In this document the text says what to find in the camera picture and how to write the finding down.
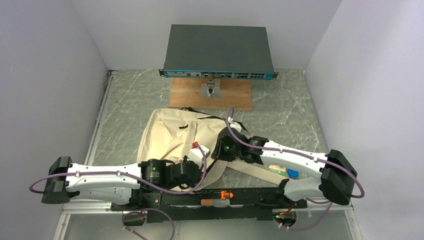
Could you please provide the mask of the orange pen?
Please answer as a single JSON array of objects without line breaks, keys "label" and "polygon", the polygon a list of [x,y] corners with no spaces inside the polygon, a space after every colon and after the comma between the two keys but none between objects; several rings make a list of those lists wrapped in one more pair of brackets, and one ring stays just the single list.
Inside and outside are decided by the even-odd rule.
[{"label": "orange pen", "polygon": [[230,205],[231,199],[233,197],[234,197],[234,194],[232,192],[222,190],[218,198],[202,199],[200,201],[200,205],[203,207],[223,208]]}]

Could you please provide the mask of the beige canvas backpack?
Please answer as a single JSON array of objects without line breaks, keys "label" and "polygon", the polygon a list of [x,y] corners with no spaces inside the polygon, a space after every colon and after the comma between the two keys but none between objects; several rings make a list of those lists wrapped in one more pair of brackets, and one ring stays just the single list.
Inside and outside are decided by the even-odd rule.
[{"label": "beige canvas backpack", "polygon": [[[225,120],[219,116],[174,108],[157,108],[152,112],[143,131],[136,162],[139,164],[156,159],[179,163],[195,142],[213,151],[218,134],[226,128]],[[224,182],[224,179],[232,177],[225,172],[227,168],[260,179],[266,187],[278,185],[285,179],[284,176],[259,166],[238,160],[214,161],[208,157],[208,172],[200,188],[230,187],[229,183]]]}]

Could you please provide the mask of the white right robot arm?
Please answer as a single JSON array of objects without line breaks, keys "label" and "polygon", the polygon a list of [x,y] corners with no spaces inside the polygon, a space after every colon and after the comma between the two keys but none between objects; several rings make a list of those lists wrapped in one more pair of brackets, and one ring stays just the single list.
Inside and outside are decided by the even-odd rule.
[{"label": "white right robot arm", "polygon": [[305,174],[302,179],[281,181],[281,190],[275,194],[275,200],[282,208],[311,198],[326,198],[346,206],[354,197],[354,186],[358,184],[357,171],[338,150],[332,149],[329,153],[303,151],[266,137],[247,138],[234,128],[225,128],[219,133],[211,157],[226,162],[240,159],[248,164],[278,165]]}]

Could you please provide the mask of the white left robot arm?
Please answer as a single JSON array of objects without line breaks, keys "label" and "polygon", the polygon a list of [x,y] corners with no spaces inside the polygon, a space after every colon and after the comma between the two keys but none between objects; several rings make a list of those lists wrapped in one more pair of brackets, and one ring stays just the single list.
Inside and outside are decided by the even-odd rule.
[{"label": "white left robot arm", "polygon": [[150,159],[115,166],[82,165],[62,156],[49,168],[41,202],[56,205],[87,199],[137,210],[144,203],[144,193],[178,195],[176,187],[189,192],[198,189],[206,177],[204,165],[204,157],[187,155],[179,163]]}]

